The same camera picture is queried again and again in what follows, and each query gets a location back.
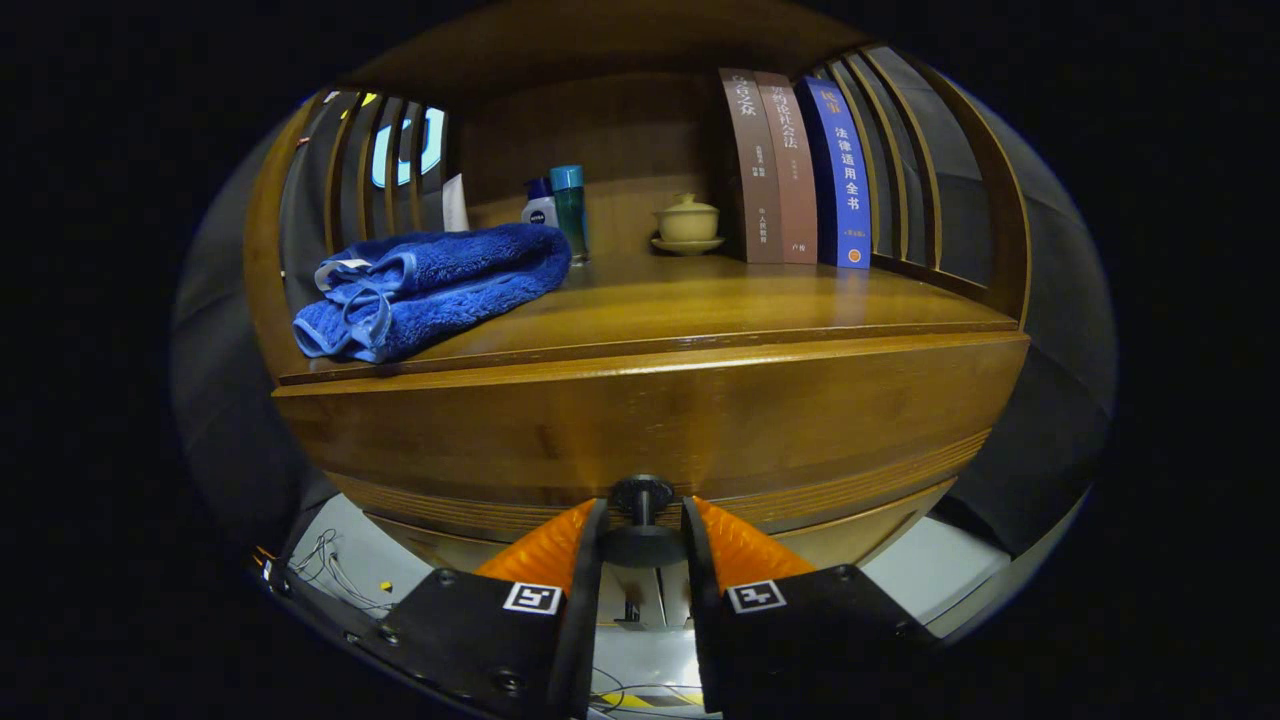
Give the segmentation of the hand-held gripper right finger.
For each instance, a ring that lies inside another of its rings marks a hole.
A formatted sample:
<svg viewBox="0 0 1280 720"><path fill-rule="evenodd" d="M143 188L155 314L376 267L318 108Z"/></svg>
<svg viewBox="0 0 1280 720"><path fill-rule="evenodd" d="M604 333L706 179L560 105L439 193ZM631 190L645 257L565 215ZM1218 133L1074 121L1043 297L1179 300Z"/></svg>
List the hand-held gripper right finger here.
<svg viewBox="0 0 1280 720"><path fill-rule="evenodd" d="M817 569L703 498L682 501L708 712L872 716L924 676L940 641L851 564Z"/></svg>

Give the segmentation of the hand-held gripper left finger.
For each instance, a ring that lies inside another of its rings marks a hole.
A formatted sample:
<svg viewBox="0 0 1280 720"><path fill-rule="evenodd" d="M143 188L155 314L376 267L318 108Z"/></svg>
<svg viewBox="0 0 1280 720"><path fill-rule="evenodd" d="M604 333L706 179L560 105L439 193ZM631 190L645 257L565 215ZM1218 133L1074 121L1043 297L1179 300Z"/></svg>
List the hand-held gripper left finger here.
<svg viewBox="0 0 1280 720"><path fill-rule="evenodd" d="M585 719L611 518L603 498L573 514L554 561L567 583L436 569L351 647L449 719Z"/></svg>

